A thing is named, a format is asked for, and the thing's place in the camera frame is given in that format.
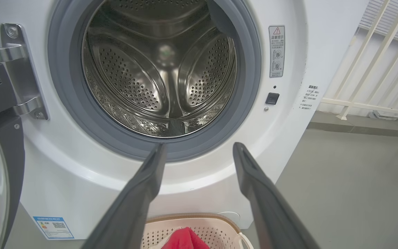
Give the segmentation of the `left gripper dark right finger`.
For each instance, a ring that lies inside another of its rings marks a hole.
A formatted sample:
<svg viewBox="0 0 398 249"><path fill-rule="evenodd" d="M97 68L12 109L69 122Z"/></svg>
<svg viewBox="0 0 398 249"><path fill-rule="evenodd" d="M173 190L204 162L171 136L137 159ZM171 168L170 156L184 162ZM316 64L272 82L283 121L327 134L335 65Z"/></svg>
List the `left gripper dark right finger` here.
<svg viewBox="0 0 398 249"><path fill-rule="evenodd" d="M243 143L233 145L237 180L249 200L262 249L318 249L300 218Z"/></svg>

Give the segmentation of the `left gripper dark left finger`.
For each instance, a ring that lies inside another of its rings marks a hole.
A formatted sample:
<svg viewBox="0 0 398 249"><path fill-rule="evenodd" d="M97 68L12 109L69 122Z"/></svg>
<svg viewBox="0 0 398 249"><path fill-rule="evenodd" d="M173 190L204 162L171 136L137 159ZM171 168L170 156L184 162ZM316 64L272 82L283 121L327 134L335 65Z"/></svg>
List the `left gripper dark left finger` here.
<svg viewBox="0 0 398 249"><path fill-rule="evenodd" d="M161 188L166 157L166 144L155 144L82 248L139 249L150 203Z"/></svg>

